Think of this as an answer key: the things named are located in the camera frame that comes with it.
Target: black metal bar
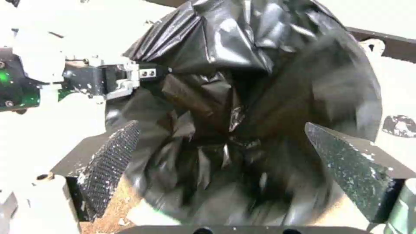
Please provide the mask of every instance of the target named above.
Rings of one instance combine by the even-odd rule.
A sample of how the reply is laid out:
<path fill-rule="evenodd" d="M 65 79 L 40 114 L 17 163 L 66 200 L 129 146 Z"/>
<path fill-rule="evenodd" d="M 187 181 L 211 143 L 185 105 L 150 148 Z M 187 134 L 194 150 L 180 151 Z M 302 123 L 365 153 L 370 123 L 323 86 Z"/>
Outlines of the black metal bar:
<path fill-rule="evenodd" d="M 416 63 L 415 39 L 409 39 L 380 32 L 372 32 L 353 27 L 348 27 L 347 30 L 349 30 L 358 41 L 363 41 L 370 38 L 382 40 L 386 45 L 386 50 L 383 53 L 383 56 L 385 57 L 391 57 L 394 59 Z"/>

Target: white surface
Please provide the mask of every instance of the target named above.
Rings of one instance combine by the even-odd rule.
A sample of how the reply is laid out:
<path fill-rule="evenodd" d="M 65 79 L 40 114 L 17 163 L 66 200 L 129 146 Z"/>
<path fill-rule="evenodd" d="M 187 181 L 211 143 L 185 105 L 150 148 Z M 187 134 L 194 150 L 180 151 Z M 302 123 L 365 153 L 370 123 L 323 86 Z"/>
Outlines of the white surface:
<path fill-rule="evenodd" d="M 317 0 L 345 26 L 416 39 L 415 0 Z"/>
<path fill-rule="evenodd" d="M 45 31 L 20 29 L 13 43 L 13 53 L 20 57 L 31 79 L 45 83 L 64 81 L 65 55 L 61 38 Z"/>
<path fill-rule="evenodd" d="M 19 208 L 10 223 L 10 234 L 81 233 L 65 177 L 55 175 L 52 180 L 36 182 L 36 186 L 28 185 L 16 196 Z"/>
<path fill-rule="evenodd" d="M 144 199 L 142 199 L 137 206 L 133 207 L 128 212 L 126 218 L 137 226 L 174 226 L 181 224 L 178 220 L 172 219 L 171 217 L 153 209 L 153 207 Z"/>

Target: dark metal surface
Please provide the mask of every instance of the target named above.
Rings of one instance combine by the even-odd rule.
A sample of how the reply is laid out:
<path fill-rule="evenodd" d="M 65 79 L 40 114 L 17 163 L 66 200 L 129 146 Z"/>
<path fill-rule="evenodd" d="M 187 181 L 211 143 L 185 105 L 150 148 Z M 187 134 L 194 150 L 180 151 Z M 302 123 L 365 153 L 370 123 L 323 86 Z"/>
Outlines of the dark metal surface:
<path fill-rule="evenodd" d="M 0 112 L 37 107 L 42 82 L 25 76 L 22 63 L 12 48 L 0 48 Z"/>
<path fill-rule="evenodd" d="M 307 123 L 306 135 L 335 181 L 373 223 L 384 223 L 415 172 L 368 140 Z"/>
<path fill-rule="evenodd" d="M 102 217 L 138 138 L 137 121 L 130 121 L 116 131 L 84 139 L 52 169 L 66 176 L 80 221 Z"/>
<path fill-rule="evenodd" d="M 416 63 L 416 40 L 395 35 L 372 32 L 368 30 L 348 27 L 351 34 L 358 41 L 370 38 L 380 39 L 386 45 L 383 56 Z"/>
<path fill-rule="evenodd" d="M 60 90 L 64 98 L 72 92 L 80 92 L 93 96 L 104 96 L 107 93 L 104 67 L 93 67 L 83 62 L 67 62 L 63 72 L 65 82 Z"/>
<path fill-rule="evenodd" d="M 291 226 L 138 226 L 117 234 L 365 234 L 351 227 L 291 227 Z"/>

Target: black plastic bag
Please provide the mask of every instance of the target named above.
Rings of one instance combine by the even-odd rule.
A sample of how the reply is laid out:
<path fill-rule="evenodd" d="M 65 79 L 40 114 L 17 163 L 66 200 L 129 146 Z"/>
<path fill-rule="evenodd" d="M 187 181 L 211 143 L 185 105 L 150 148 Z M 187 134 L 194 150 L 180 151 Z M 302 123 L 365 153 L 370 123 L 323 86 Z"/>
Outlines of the black plastic bag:
<path fill-rule="evenodd" d="M 313 1 L 189 1 L 125 56 L 173 69 L 109 102 L 107 126 L 139 121 L 126 175 L 139 196 L 185 224 L 305 224 L 332 194 L 305 123 L 377 135 L 372 68 Z"/>

